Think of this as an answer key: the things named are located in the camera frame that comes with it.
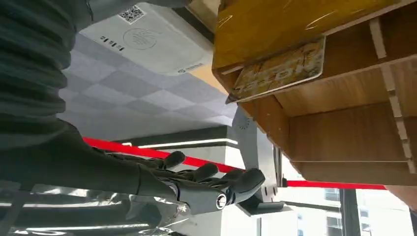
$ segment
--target yellow wooden panel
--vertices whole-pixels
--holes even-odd
[[[379,103],[290,119],[292,161],[407,161],[391,105]]]
[[[417,59],[391,66],[395,91],[404,117],[417,117]]]
[[[295,86],[275,96],[290,117],[388,102],[379,68]]]
[[[215,32],[217,11],[220,0],[196,0],[188,5],[188,9],[211,31]]]
[[[213,67],[221,68],[263,58],[398,2],[237,1],[219,12]]]
[[[417,166],[417,117],[405,118],[404,125],[407,130],[408,142],[413,156],[414,165]]]
[[[417,186],[417,174],[410,174],[405,162],[297,162],[293,165],[311,181]]]
[[[224,89],[224,87],[219,83],[219,81],[213,75],[213,72],[211,71],[211,64],[204,65],[200,68],[190,71],[190,74],[206,82],[207,84],[213,86],[214,88],[218,89],[220,92],[224,94],[228,94],[227,91]]]

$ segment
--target wooden shelf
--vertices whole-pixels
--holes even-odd
[[[275,97],[290,117],[389,101],[379,68],[319,80],[277,93]]]
[[[294,162],[406,162],[389,103],[290,120]]]
[[[266,2],[270,9],[263,11],[273,11],[273,3]],[[236,1],[219,13],[219,20],[244,3],[252,6]],[[330,30],[319,78],[239,105],[307,180],[417,186],[416,15],[414,2]],[[266,14],[260,24],[268,20]],[[259,46],[238,37],[241,27],[226,28],[231,31],[216,35],[227,40],[216,42],[212,71],[231,92],[239,68],[283,48],[268,44],[279,37],[275,32],[260,32],[257,40],[268,38]],[[275,29],[269,24],[258,30],[269,28]]]

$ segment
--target wooden board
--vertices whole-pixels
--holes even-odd
[[[213,67],[234,67],[271,56],[398,2],[239,0],[218,14]]]
[[[294,87],[275,97],[290,117],[388,102],[379,68]]]
[[[188,6],[188,10],[193,13],[211,31],[216,31],[217,12],[220,0],[195,0]]]
[[[290,119],[290,156],[305,161],[407,161],[387,103]]]
[[[417,117],[405,118],[404,125],[408,134],[408,144],[410,145],[412,159],[414,165],[417,166]]]
[[[417,117],[417,59],[391,65],[403,117]]]
[[[213,86],[214,88],[218,89],[220,92],[224,94],[228,94],[224,87],[219,83],[216,77],[213,75],[211,71],[211,64],[204,65],[200,68],[190,71],[190,74],[199,78],[200,80],[206,82],[207,84]]]
[[[386,60],[417,54],[417,2],[380,17]]]
[[[311,181],[417,186],[417,175],[409,173],[407,163],[297,162],[292,164],[305,179]]]
[[[268,135],[271,142],[289,154],[289,119],[274,96],[263,97],[251,102],[239,103],[253,118],[258,127]]]

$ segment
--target black beam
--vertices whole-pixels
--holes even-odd
[[[413,225],[414,236],[417,236],[417,211],[412,212],[410,210],[410,215],[411,215],[411,223]]]
[[[323,205],[315,205],[315,204],[308,204],[308,203],[294,203],[294,202],[285,202],[285,204],[289,206],[295,206],[295,207],[306,207],[306,208],[313,208],[313,209],[319,209],[319,210],[326,210],[331,212],[340,212],[340,208],[336,206],[323,206]]]
[[[360,236],[356,190],[339,189],[339,193],[340,203],[342,205],[343,236]]]

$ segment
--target red barrier tape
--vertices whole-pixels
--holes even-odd
[[[383,185],[361,183],[331,183],[305,180],[287,180],[288,187],[314,187],[314,188],[343,188],[343,189],[377,189],[386,190]]]
[[[150,157],[150,158],[161,158],[161,159],[165,159],[169,155],[169,152],[157,151],[157,150],[153,150],[150,148],[138,148],[138,147],[124,146],[124,145],[114,143],[114,142],[86,138],[86,137],[84,137],[83,139],[84,139],[84,142],[86,142],[90,146],[107,150],[107,151],[122,152],[126,154],[131,154],[131,155],[145,156],[145,157]],[[191,157],[191,156],[187,156],[184,161],[184,165],[190,165],[190,166],[195,166],[195,167],[200,167],[206,163],[215,164],[219,168],[219,171],[223,173],[228,173],[232,170],[237,169],[231,166],[226,166],[224,164],[206,161],[206,160],[198,159],[198,158]]]
[[[119,143],[103,141],[98,139],[92,138],[83,138],[84,141],[92,147],[97,147],[99,149],[107,150],[107,151],[114,151],[114,152],[122,152],[131,155],[138,155],[138,156],[145,156],[150,158],[162,158],[165,159],[169,152],[164,151],[157,151],[150,148],[138,148],[138,147],[131,147],[131,146],[124,146]],[[206,163],[213,163],[215,164],[220,172],[228,173],[232,170],[237,168],[227,166],[220,163],[215,163],[211,161],[206,161],[202,159],[198,159],[195,157],[187,156],[184,164],[200,167]],[[288,180],[287,181],[288,187],[315,187],[315,188],[344,188],[344,189],[377,189],[377,190],[386,190],[383,185],[376,185],[376,184],[354,184],[354,183],[330,183],[330,182],[315,182],[315,181],[305,181],[305,180]]]

